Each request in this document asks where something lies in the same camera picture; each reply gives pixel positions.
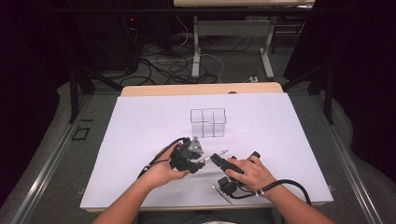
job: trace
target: divided transparent box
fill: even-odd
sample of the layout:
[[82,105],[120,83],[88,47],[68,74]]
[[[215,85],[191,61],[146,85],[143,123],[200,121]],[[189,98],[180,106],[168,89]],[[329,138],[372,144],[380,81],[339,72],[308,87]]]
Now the divided transparent box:
[[192,109],[190,112],[192,136],[222,137],[227,122],[224,108]]

